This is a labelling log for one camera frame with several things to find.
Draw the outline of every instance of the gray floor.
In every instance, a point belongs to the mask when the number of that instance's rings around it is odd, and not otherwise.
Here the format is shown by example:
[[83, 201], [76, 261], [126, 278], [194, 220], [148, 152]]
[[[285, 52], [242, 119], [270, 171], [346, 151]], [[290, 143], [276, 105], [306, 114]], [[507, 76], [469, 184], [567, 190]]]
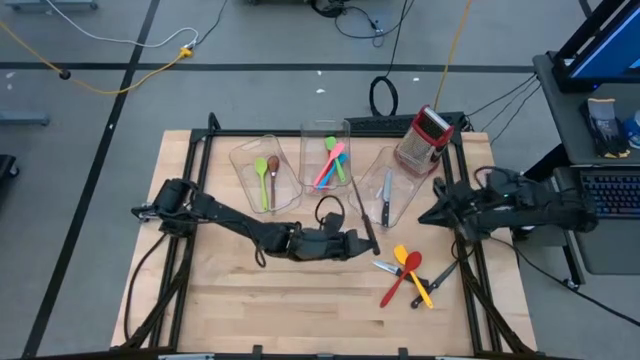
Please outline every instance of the gray floor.
[[[382, 64], [389, 60], [391, 37], [375, 49], [369, 40], [337, 34], [332, 20], [317, 16], [301, 1], [264, 2], [251, 7], [241, 0], [229, 0], [219, 28], [188, 61]], [[72, 16], [100, 35], [135, 39], [149, 3], [102, 1], [97, 12]], [[354, 3], [371, 9], [383, 28], [395, 22], [401, 6], [400, 1], [388, 0]], [[403, 26], [397, 62], [443, 64], [464, 3], [416, 1]], [[149, 41], [161, 40], [183, 26], [205, 29], [221, 5], [218, 0], [162, 0]], [[557, 49], [583, 19], [577, 0], [476, 2], [455, 63], [531, 65], [533, 55]], [[0, 8], [0, 20], [54, 61], [126, 63], [131, 57], [130, 46], [90, 40], [57, 16], [14, 14]], [[368, 31], [357, 15], [343, 20], [345, 29]], [[171, 60], [188, 38], [182, 35], [166, 47], [147, 49], [141, 61]], [[0, 33], [0, 49], [0, 62], [34, 61], [4, 33]], [[74, 71], [73, 76], [115, 89], [123, 73]], [[137, 71], [134, 80], [145, 74]], [[39, 354], [109, 346], [138, 231], [128, 211], [146, 198], [164, 130], [202, 127], [209, 111], [216, 112], [225, 128], [297, 128], [308, 119], [367, 116], [367, 91], [375, 75], [357, 71], [170, 71], [129, 94]], [[475, 110], [527, 76], [451, 73], [439, 110]], [[440, 73], [403, 72], [391, 78], [401, 96], [398, 112], [410, 113], [432, 102]], [[390, 107], [388, 99], [381, 97], [380, 102], [383, 109]], [[17, 155], [22, 170], [0, 212], [0, 358], [22, 353], [112, 106], [112, 97], [61, 82], [52, 72], [0, 70], [0, 108], [42, 110], [52, 119], [49, 127], [0, 128], [0, 153]], [[500, 108], [474, 116], [476, 128], [482, 128]], [[515, 108], [487, 128], [490, 135], [500, 131]], [[496, 162], [524, 170], [558, 141], [540, 91], [495, 142]], [[523, 249], [538, 264], [558, 276], [566, 275], [560, 250], [526, 245]], [[589, 359], [624, 359], [640, 353], [637, 329], [558, 288], [526, 265], [522, 278], [541, 350]], [[589, 276], [587, 281], [582, 288], [585, 293], [640, 317], [634, 306], [640, 300], [637, 277]]]

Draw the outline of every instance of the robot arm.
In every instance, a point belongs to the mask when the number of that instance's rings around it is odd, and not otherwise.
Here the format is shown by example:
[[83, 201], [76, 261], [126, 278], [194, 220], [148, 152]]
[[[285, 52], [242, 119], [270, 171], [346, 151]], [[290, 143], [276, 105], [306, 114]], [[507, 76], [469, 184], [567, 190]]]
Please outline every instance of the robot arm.
[[442, 179], [435, 179], [438, 202], [418, 221], [458, 229], [469, 242], [486, 239], [500, 227], [557, 225], [588, 232], [598, 223], [593, 204], [577, 191], [549, 191], [511, 170], [479, 170], [491, 171], [486, 176], [487, 185], [478, 190], [464, 182], [447, 189]]
[[343, 214], [329, 213], [319, 229], [300, 223], [261, 222], [216, 201], [182, 179], [166, 180], [151, 205], [131, 209], [141, 220], [158, 217], [160, 231], [187, 237], [197, 224], [215, 223], [249, 238], [256, 246], [256, 261], [265, 266], [262, 252], [293, 261], [348, 260], [374, 249], [375, 238], [359, 239], [355, 229], [341, 232]]

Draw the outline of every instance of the wooden tabletop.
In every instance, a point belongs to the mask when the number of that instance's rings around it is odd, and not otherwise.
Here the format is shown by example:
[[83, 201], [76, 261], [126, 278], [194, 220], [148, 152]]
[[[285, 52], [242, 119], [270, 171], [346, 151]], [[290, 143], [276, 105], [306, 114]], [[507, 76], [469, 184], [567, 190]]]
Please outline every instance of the wooden tabletop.
[[[165, 179], [181, 176], [189, 134], [189, 131], [165, 132], [149, 191], [150, 200]], [[493, 164], [486, 134], [464, 133], [463, 139], [470, 172]], [[317, 196], [304, 195], [301, 205], [287, 214], [257, 216], [252, 213], [228, 157], [231, 149], [249, 140], [214, 138], [205, 191], [217, 201], [262, 221], [297, 220], [306, 227], [317, 227], [313, 218], [319, 200]], [[279, 140], [292, 168], [297, 171], [300, 140]], [[394, 146], [397, 142], [398, 139], [352, 138], [352, 171], [356, 180], [364, 175], [382, 147]], [[453, 148], [451, 151], [453, 168], [457, 169], [455, 151]], [[194, 175], [199, 163], [197, 157]], [[442, 167], [435, 176], [444, 176]], [[416, 310], [410, 308], [409, 303], [418, 292], [408, 282], [400, 286], [386, 308], [379, 307], [380, 300], [396, 278], [373, 266], [371, 261], [379, 259], [395, 264], [395, 245], [404, 244], [409, 251], [422, 253], [423, 262], [416, 272], [426, 279], [435, 279], [453, 261], [450, 254], [452, 232], [417, 222], [418, 216], [436, 201], [432, 191], [435, 176], [424, 182], [395, 227], [383, 231], [374, 225], [382, 251], [378, 257], [368, 252], [346, 262], [306, 263], [267, 257], [267, 267], [263, 269], [254, 261], [251, 241], [215, 224], [200, 225], [179, 351], [248, 353], [253, 345], [261, 344], [265, 353], [272, 354], [390, 355], [397, 354], [399, 347], [408, 348], [412, 355], [472, 354], [462, 282], [457, 269], [431, 294], [433, 310], [425, 306]], [[357, 228], [361, 237], [366, 237], [358, 214], [348, 204], [346, 196], [342, 198], [347, 212], [343, 228]], [[338, 212], [331, 206], [327, 203], [327, 211]], [[141, 226], [129, 276], [143, 254], [160, 237], [158, 226], [159, 222]], [[511, 241], [504, 229], [496, 231], [494, 236]], [[167, 243], [165, 241], [151, 255], [136, 280], [130, 320], [132, 331], [157, 300]], [[524, 343], [535, 348], [515, 254], [495, 241], [485, 241], [484, 249], [496, 307]], [[124, 301], [123, 297], [113, 345], [124, 342]], [[167, 324], [173, 316], [173, 306], [169, 308], [161, 340], [165, 344]], [[477, 308], [484, 348], [489, 349], [484, 311], [479, 304]]]

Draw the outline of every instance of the brown spoon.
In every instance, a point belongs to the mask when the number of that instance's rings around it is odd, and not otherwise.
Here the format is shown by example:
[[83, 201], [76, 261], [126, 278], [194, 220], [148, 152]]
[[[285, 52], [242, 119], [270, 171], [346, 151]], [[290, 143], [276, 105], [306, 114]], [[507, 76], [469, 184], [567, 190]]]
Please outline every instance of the brown spoon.
[[271, 210], [276, 208], [276, 175], [280, 167], [280, 159], [273, 155], [267, 160], [269, 173], [271, 173]]

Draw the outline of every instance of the cheese grater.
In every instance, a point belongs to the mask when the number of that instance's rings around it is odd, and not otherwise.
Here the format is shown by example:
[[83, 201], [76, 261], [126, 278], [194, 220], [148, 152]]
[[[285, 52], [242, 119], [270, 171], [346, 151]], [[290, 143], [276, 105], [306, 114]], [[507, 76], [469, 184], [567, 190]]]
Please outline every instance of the cheese grater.
[[396, 147], [396, 158], [408, 171], [416, 175], [427, 174], [438, 163], [451, 135], [453, 126], [425, 105]]

